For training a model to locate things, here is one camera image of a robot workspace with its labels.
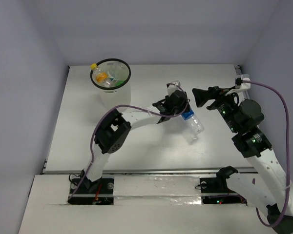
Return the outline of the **clear bottle yellow cap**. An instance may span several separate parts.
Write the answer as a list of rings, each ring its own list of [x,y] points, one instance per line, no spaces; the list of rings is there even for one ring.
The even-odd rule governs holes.
[[[102,87],[110,88],[112,87],[112,80],[106,72],[98,67],[96,63],[90,66],[93,75],[95,76],[95,81]]]

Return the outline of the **clear bottle lemon label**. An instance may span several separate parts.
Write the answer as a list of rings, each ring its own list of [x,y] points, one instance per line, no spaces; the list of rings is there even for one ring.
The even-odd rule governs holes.
[[[126,67],[118,61],[110,62],[108,64],[107,74],[113,82],[112,87],[116,87],[115,80],[124,80],[122,75],[125,69]]]

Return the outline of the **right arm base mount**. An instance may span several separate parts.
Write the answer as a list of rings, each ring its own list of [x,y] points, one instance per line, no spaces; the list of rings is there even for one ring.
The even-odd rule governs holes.
[[[215,177],[200,178],[195,189],[201,192],[203,204],[247,204],[247,200],[230,190],[227,186],[227,179],[238,170],[232,166],[221,168]]]

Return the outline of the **green plastic bottle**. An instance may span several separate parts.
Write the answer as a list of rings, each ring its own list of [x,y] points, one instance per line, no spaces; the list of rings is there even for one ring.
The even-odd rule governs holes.
[[[116,86],[119,86],[119,85],[121,85],[121,84],[123,84],[124,83],[124,80],[115,80],[115,85]]]

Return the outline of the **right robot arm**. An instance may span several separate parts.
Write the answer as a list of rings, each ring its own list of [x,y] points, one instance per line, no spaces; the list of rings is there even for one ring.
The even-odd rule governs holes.
[[[213,100],[208,110],[217,110],[230,130],[236,149],[258,172],[270,193],[257,188],[232,166],[220,169],[214,178],[200,184],[201,189],[210,191],[233,191],[256,206],[268,221],[267,226],[278,234],[293,233],[293,184],[279,164],[272,145],[258,124],[264,120],[260,105],[251,99],[236,103],[237,91],[218,86],[207,90],[194,88],[192,93],[197,107]]]

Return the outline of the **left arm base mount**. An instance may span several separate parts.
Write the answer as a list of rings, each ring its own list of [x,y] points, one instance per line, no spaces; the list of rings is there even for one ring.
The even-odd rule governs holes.
[[[68,203],[71,205],[113,205],[114,204],[114,178],[100,178],[96,182],[90,184],[86,179],[79,186],[75,194],[81,177],[76,174],[70,174],[68,177],[70,182],[70,191],[68,195]]]

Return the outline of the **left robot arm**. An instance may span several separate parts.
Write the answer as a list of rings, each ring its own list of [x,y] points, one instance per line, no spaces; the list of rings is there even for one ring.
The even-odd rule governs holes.
[[[100,119],[92,134],[91,159],[81,172],[79,184],[89,193],[96,191],[109,156],[122,147],[131,130],[166,122],[188,109],[188,96],[180,89],[146,109],[125,104],[110,109]]]

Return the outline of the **clear bottle blue label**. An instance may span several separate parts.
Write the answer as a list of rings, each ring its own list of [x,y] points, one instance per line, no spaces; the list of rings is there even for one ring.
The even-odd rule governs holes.
[[[181,114],[184,122],[187,124],[189,130],[191,131],[194,137],[197,137],[200,133],[204,131],[204,126],[196,116],[195,112],[188,104],[186,110]]]

